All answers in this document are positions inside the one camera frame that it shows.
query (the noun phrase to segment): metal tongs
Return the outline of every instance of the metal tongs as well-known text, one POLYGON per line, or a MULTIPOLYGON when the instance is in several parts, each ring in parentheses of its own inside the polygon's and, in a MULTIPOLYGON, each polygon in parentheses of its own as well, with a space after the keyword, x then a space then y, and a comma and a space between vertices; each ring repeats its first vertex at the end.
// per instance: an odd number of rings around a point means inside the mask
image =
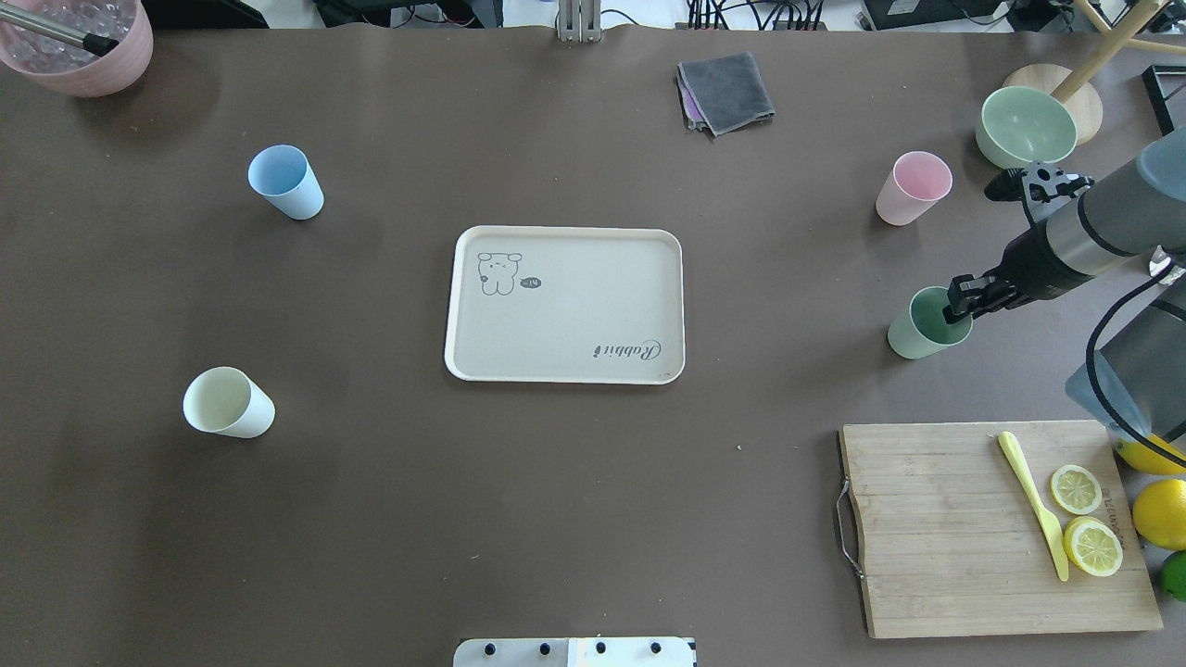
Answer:
POLYGON ((106 56, 111 52, 111 49, 120 45, 119 39, 83 32, 76 27, 51 21, 43 15, 26 12, 20 7, 13 7, 7 2, 0 2, 0 21, 31 30, 38 34, 57 39, 63 44, 89 51, 96 56, 106 56))

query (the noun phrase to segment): gray cloth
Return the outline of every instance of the gray cloth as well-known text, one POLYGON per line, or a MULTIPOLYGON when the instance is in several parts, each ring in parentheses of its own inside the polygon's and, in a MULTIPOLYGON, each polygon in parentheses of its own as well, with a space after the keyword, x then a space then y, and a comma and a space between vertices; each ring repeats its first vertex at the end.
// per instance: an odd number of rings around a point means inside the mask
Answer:
POLYGON ((714 136, 774 115, 758 62, 748 51, 709 61, 683 62, 676 65, 676 70, 680 83, 691 95, 714 136))

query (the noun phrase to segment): cutting board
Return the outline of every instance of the cutting board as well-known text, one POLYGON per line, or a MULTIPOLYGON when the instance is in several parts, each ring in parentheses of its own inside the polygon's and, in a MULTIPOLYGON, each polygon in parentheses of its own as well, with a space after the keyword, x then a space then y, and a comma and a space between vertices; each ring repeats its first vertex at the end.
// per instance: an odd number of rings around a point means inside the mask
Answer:
POLYGON ((1097 421, 848 425, 840 446, 872 637, 1161 629, 1110 439, 1097 421), (1092 515, 1123 545, 1120 572, 1091 577, 1072 564, 1070 580, 1058 580, 996 444, 1001 431, 1016 434, 1042 501, 1064 527, 1073 515, 1051 497, 1051 475, 1067 463, 1095 474, 1104 501, 1092 515))

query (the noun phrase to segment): pink bowl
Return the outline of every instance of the pink bowl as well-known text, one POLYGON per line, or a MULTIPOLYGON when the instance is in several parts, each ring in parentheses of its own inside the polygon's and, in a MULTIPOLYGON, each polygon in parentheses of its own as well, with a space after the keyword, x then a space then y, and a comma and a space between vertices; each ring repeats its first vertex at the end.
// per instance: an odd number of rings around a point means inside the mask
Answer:
MULTIPOLYGON (((9 5, 15 5, 23 9, 36 12, 42 7, 43 0, 6 0, 9 5)), ((4 25, 0 28, 0 61, 21 74, 26 78, 58 93, 74 95, 76 97, 100 97, 123 90, 132 85, 140 75, 148 68, 152 59, 152 26, 148 25, 148 17, 145 8, 136 0, 136 18, 132 21, 132 30, 128 31, 120 45, 110 53, 88 63, 81 68, 58 72, 37 74, 23 69, 12 56, 8 55, 8 40, 12 39, 12 26, 4 25)))

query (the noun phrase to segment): metal bracket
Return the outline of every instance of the metal bracket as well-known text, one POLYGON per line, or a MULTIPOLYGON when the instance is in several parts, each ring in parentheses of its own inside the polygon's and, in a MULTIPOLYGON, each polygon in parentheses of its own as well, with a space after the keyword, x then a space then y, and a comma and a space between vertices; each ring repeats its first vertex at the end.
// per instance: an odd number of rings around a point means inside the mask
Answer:
POLYGON ((1095 183, 1092 178, 1066 173, 1054 165, 1031 163, 1021 173, 1021 205, 1029 225, 1050 218, 1070 199, 1082 197, 1095 183))
POLYGON ((696 667, 690 637, 465 640, 453 667, 696 667))
POLYGON ((601 42, 601 0, 560 0, 556 37, 561 42, 601 42))

